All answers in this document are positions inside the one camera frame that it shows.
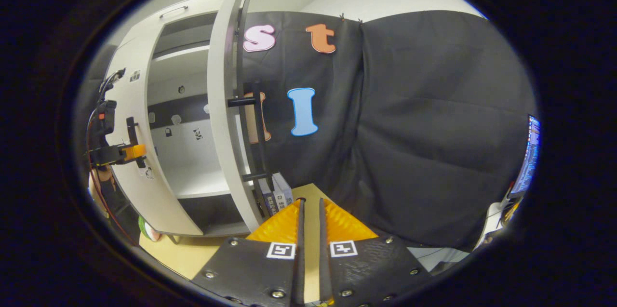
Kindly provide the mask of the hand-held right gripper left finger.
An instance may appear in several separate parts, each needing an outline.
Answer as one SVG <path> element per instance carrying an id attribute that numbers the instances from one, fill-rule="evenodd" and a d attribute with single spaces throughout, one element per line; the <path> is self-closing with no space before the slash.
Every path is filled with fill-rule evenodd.
<path id="1" fill-rule="evenodd" d="M 302 307 L 305 203 L 296 199 L 245 238 L 224 239 L 192 283 L 243 307 Z"/>

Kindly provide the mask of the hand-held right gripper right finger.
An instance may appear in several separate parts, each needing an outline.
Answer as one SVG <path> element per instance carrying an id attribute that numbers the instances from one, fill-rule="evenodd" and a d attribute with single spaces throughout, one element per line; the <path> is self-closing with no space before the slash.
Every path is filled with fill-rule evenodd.
<path id="1" fill-rule="evenodd" d="M 377 235 L 328 199 L 320 200 L 320 300 L 327 307 L 393 307 L 432 283 L 395 235 Z"/>

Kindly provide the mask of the white shoe cabinet door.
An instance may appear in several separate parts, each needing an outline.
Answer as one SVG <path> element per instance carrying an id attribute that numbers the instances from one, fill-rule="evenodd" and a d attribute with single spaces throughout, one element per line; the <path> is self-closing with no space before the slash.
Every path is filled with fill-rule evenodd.
<path id="1" fill-rule="evenodd" d="M 202 235 L 172 192 L 163 174 L 148 122 L 148 72 L 163 28 L 153 28 L 116 49 L 108 69 L 125 68 L 125 76 L 106 92 L 117 101 L 114 131 L 106 136 L 109 145 L 129 143 L 126 118 L 133 117 L 139 144 L 146 146 L 146 169 L 136 162 L 114 165 L 115 179 L 133 208 L 157 232 L 173 235 Z"/>
<path id="2" fill-rule="evenodd" d="M 234 204 L 248 232 L 252 232 L 260 226 L 263 218 L 253 192 L 242 179 L 245 168 L 236 108 L 228 105 L 228 101 L 233 98 L 233 83 L 237 76 L 234 43 L 241 2 L 242 0 L 223 0 L 216 15 L 207 61 L 207 96 L 218 161 Z"/>

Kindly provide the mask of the white double-door shoe cabinet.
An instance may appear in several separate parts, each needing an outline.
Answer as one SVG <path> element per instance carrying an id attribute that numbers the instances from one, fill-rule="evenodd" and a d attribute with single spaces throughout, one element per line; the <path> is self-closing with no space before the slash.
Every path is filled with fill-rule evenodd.
<path id="1" fill-rule="evenodd" d="M 163 27 L 153 57 L 198 46 L 210 45 L 216 13 L 205 13 Z M 207 96 L 209 50 L 154 62 L 148 72 L 148 122 L 161 170 L 178 166 L 199 166 L 208 172 L 222 171 L 218 161 L 210 123 Z M 249 172 L 243 150 L 241 118 L 236 107 L 245 172 Z M 254 182 L 247 182 L 253 192 Z M 222 237 L 249 234 L 232 196 L 220 195 L 196 199 L 178 199 L 202 235 L 186 237 Z"/>

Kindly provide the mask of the white cabinet shelf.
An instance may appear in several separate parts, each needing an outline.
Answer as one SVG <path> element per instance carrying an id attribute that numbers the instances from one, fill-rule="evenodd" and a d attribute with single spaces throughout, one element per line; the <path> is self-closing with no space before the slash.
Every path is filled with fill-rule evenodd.
<path id="1" fill-rule="evenodd" d="M 204 52 L 204 51 L 207 51 L 207 50 L 210 50 L 210 46 L 209 45 L 196 46 L 194 48 L 188 48 L 188 49 L 180 50 L 178 52 L 161 54 L 160 56 L 153 57 L 152 61 L 159 62 L 159 61 L 171 59 L 173 57 L 180 57 L 180 56 L 184 56 L 184 55 L 187 55 L 187 54 L 192 54 L 192 53 L 197 53 L 197 52 Z"/>
<path id="2" fill-rule="evenodd" d="M 208 172 L 199 166 L 164 169 L 164 176 L 177 199 L 196 199 L 230 193 L 221 170 Z"/>

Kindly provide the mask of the white cabinet top panel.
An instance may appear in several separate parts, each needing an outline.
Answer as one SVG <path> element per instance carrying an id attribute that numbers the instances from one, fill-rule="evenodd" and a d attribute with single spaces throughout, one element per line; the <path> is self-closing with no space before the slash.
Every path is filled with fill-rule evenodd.
<path id="1" fill-rule="evenodd" d="M 124 43 L 129 42 L 130 39 L 142 35 L 143 33 L 150 31 L 150 29 L 163 28 L 168 24 L 198 15 L 203 15 L 205 13 L 216 13 L 220 10 L 223 2 L 224 0 L 185 0 L 174 3 L 168 7 L 151 13 L 148 16 L 141 17 L 137 21 L 130 21 L 126 26 L 121 26 L 112 34 L 112 37 L 108 39 L 108 43 L 120 47 Z M 165 19 L 159 19 L 159 15 L 161 13 L 184 5 L 188 6 L 188 10 L 185 13 Z"/>

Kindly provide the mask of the dark blue box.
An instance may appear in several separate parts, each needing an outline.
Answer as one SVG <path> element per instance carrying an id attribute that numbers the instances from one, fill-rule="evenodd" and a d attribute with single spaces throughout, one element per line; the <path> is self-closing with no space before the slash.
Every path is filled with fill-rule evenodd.
<path id="1" fill-rule="evenodd" d="M 258 188 L 264 199 L 264 206 L 268 211 L 268 215 L 272 216 L 279 212 L 276 196 L 272 188 L 268 184 L 268 179 L 258 179 Z"/>

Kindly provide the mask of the green and white packet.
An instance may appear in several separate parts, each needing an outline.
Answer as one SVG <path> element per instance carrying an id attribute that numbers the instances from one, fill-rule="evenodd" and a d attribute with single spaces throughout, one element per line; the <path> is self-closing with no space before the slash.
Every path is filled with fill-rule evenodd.
<path id="1" fill-rule="evenodd" d="M 148 240 L 152 242 L 160 241 L 161 234 L 154 230 L 152 226 L 141 216 L 139 215 L 137 219 L 137 225 L 139 226 L 139 230 L 141 234 Z"/>

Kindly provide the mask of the pale blue box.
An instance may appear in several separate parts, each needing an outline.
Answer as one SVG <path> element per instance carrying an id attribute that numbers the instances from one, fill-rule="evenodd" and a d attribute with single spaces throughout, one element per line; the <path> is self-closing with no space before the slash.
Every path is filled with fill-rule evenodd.
<path id="1" fill-rule="evenodd" d="M 273 191 L 273 197 L 275 198 L 276 206 L 278 210 L 286 208 L 289 204 L 293 204 L 294 197 L 292 189 L 284 179 L 281 173 L 275 173 L 272 175 L 273 185 L 275 190 Z"/>

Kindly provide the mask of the black backdrop cloth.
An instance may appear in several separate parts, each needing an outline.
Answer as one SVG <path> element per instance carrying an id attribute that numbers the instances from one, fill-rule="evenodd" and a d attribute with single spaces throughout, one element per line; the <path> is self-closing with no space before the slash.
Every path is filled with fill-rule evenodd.
<path id="1" fill-rule="evenodd" d="M 259 12 L 245 23 L 274 29 L 275 45 L 242 61 L 245 90 L 265 94 L 269 168 L 410 246 L 475 247 L 538 115 L 530 76 L 491 21 Z"/>

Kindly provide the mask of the computer monitor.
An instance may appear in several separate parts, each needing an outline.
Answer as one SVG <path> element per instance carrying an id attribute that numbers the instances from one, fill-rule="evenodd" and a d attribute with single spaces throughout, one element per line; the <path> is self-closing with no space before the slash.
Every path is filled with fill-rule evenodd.
<path id="1" fill-rule="evenodd" d="M 526 152 L 524 155 L 522 168 L 518 173 L 518 177 L 509 191 L 509 199 L 518 199 L 522 197 L 529 189 L 533 181 L 534 171 L 537 166 L 538 152 L 541 141 L 540 121 L 533 115 L 527 116 L 527 142 Z"/>

